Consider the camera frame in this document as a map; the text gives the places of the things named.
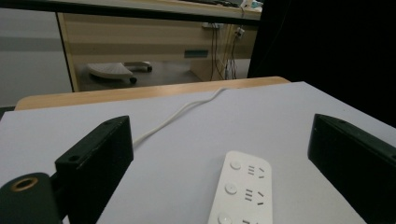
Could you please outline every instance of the power strip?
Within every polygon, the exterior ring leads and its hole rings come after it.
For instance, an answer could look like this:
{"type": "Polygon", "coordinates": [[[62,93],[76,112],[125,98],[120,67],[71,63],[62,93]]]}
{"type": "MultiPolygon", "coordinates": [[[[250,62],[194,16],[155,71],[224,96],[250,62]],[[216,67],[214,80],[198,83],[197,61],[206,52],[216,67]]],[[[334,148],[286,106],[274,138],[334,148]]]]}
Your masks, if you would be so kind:
{"type": "Polygon", "coordinates": [[[272,224],[270,164],[242,152],[228,152],[207,223],[272,224]]]}

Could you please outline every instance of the black bracket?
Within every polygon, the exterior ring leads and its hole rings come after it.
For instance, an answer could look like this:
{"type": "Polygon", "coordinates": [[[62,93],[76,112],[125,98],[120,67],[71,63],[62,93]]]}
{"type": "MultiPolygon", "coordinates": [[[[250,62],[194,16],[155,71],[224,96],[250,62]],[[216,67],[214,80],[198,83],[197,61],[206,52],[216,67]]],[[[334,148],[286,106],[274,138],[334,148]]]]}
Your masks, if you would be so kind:
{"type": "Polygon", "coordinates": [[[316,114],[308,158],[368,224],[396,222],[396,148],[344,120],[316,114]]]}
{"type": "Polygon", "coordinates": [[[0,223],[96,223],[134,159],[128,116],[110,119],[55,162],[0,188],[0,223]]]}

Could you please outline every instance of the power cord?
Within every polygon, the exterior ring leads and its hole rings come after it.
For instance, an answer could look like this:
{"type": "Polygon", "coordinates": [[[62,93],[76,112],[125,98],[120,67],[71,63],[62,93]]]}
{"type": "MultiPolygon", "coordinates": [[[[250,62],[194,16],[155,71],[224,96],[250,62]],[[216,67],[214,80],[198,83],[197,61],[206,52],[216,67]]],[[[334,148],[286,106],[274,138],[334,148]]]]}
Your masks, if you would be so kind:
{"type": "Polygon", "coordinates": [[[241,8],[242,9],[242,15],[241,15],[241,18],[242,19],[244,19],[245,18],[245,10],[244,10],[244,8],[242,7],[242,4],[241,4],[241,6],[239,6],[239,8],[241,8]]]}
{"type": "Polygon", "coordinates": [[[215,23],[211,23],[212,25],[212,70],[211,70],[211,76],[210,76],[210,80],[213,80],[213,70],[214,67],[216,66],[216,70],[219,73],[219,76],[221,77],[221,79],[225,79],[221,72],[224,70],[225,65],[221,62],[222,64],[222,68],[219,69],[218,67],[218,27],[216,27],[215,23]]]}
{"type": "Polygon", "coordinates": [[[198,101],[193,101],[193,102],[189,102],[184,104],[177,112],[175,112],[171,117],[169,117],[166,121],[164,121],[161,125],[159,125],[158,127],[148,131],[147,133],[144,133],[143,135],[141,135],[140,137],[138,137],[136,140],[133,141],[133,146],[134,148],[136,148],[137,145],[139,145],[143,140],[145,140],[146,138],[148,138],[149,136],[151,136],[152,134],[158,132],[160,129],[162,129],[163,127],[165,127],[166,125],[168,125],[170,122],[172,122],[181,112],[183,112],[187,107],[191,106],[191,105],[201,105],[207,102],[212,101],[213,99],[215,99],[222,91],[228,90],[229,88],[220,88],[217,91],[215,91],[211,97],[204,99],[204,100],[198,100],[198,101]]]}
{"type": "Polygon", "coordinates": [[[235,49],[236,41],[242,37],[243,35],[243,25],[239,25],[237,32],[235,31],[235,37],[233,38],[233,48],[231,49],[231,60],[230,60],[230,66],[231,66],[231,75],[233,79],[236,79],[236,63],[235,63],[235,57],[233,56],[233,51],[235,49]]]}

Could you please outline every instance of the white cable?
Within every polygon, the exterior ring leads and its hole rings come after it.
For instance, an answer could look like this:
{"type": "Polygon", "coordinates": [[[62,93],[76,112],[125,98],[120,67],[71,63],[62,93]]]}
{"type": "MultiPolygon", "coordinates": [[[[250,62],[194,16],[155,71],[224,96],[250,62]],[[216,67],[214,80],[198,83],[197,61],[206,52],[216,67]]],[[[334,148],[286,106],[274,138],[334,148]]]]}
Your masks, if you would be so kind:
{"type": "Polygon", "coordinates": [[[245,10],[244,10],[244,7],[243,7],[242,5],[244,5],[244,4],[246,3],[246,1],[247,1],[247,0],[243,1],[242,4],[241,4],[241,6],[240,6],[240,8],[242,9],[242,16],[241,16],[242,19],[245,18],[245,10]]]}
{"type": "Polygon", "coordinates": [[[175,114],[173,114],[169,119],[167,119],[166,121],[164,121],[160,126],[152,129],[151,131],[141,135],[140,137],[138,137],[136,140],[133,141],[133,146],[136,147],[141,141],[143,141],[144,139],[146,139],[147,137],[149,137],[150,135],[158,132],[160,129],[162,129],[163,127],[165,127],[167,124],[169,124],[172,120],[174,120],[181,112],[183,112],[184,109],[186,109],[187,107],[189,107],[190,105],[198,105],[198,104],[204,104],[207,103],[209,101],[212,101],[213,99],[215,99],[222,91],[228,90],[228,88],[220,88],[217,91],[215,91],[213,93],[213,95],[210,98],[207,98],[205,100],[199,100],[199,101],[193,101],[190,103],[186,103],[184,104],[175,114]]]}

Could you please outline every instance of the floor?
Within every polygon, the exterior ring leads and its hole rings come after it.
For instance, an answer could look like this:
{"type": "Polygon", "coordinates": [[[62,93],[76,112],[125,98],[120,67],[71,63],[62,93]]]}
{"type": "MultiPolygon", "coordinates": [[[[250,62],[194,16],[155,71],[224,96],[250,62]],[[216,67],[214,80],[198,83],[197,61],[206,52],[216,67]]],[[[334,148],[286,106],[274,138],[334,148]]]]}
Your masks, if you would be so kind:
{"type": "MultiPolygon", "coordinates": [[[[99,78],[89,74],[86,65],[77,68],[80,75],[82,91],[100,91],[121,88],[134,88],[146,86],[171,85],[180,83],[201,82],[192,71],[190,62],[150,62],[152,71],[147,72],[145,67],[128,67],[137,78],[133,85],[128,79],[107,79],[99,78]]],[[[246,78],[248,75],[249,60],[236,60],[236,77],[246,78]]],[[[0,119],[7,111],[13,111],[14,106],[0,107],[0,119]]]]}

